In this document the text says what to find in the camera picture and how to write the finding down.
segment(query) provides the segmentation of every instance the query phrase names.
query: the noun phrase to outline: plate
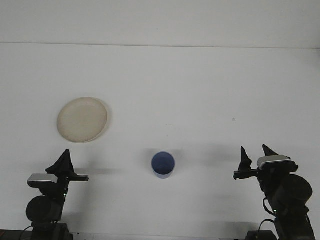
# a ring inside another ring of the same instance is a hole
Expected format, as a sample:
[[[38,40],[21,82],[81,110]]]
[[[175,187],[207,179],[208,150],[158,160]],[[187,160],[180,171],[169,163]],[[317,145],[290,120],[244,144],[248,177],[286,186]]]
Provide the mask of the plate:
[[[107,110],[100,100],[92,97],[82,97],[69,102],[57,119],[61,136],[74,143],[96,139],[106,125]]]

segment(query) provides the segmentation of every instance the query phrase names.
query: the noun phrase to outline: black cylinder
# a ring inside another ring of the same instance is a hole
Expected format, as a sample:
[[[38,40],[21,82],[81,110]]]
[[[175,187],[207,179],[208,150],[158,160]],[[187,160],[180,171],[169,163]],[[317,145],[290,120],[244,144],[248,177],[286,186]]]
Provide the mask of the black cylinder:
[[[304,206],[312,196],[311,185],[301,176],[285,176],[272,198],[272,208],[276,210]]]
[[[61,206],[47,196],[37,196],[26,207],[27,218],[34,223],[58,221]]]

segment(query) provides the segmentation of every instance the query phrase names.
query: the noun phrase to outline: cup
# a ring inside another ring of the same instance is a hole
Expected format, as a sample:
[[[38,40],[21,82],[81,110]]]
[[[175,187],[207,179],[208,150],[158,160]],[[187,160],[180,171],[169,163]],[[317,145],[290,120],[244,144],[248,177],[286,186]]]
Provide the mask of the cup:
[[[158,152],[151,161],[153,172],[160,179],[170,177],[175,165],[174,157],[165,151]]]

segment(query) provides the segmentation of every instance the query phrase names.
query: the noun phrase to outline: paper plate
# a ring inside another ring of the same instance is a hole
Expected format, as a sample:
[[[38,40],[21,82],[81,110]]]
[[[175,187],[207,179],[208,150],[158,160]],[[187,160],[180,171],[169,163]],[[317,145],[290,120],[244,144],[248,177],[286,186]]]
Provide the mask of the paper plate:
[[[75,143],[85,143],[97,138],[107,124],[107,110],[96,98],[82,97],[69,102],[57,119],[59,133]]]

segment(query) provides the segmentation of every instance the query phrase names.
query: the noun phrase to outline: cable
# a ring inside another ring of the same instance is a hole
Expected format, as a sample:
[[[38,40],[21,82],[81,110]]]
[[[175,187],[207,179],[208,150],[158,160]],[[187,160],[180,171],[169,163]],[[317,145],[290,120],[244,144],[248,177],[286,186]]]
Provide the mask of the cable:
[[[268,214],[271,214],[272,216],[276,217],[276,214],[273,213],[272,211],[270,211],[270,210],[267,208],[266,203],[265,203],[266,200],[267,200],[267,198],[265,197],[265,198],[263,199],[263,201],[262,201],[264,210],[265,210]]]
[[[261,229],[261,226],[262,226],[262,224],[263,223],[265,223],[265,222],[271,222],[271,223],[275,223],[275,221],[273,221],[273,220],[271,220],[271,219],[265,219],[265,220],[263,220],[262,222],[261,222],[261,224],[260,224],[260,226],[259,226],[259,229],[258,229],[258,234],[257,234],[257,239],[259,240],[259,235],[260,235],[260,229]]]
[[[24,230],[21,232],[18,240],[21,240],[22,234],[24,234],[24,232],[25,232],[27,229],[31,228],[31,227],[32,227],[32,225],[31,225],[31,226],[28,226],[26,229],[24,229]]]

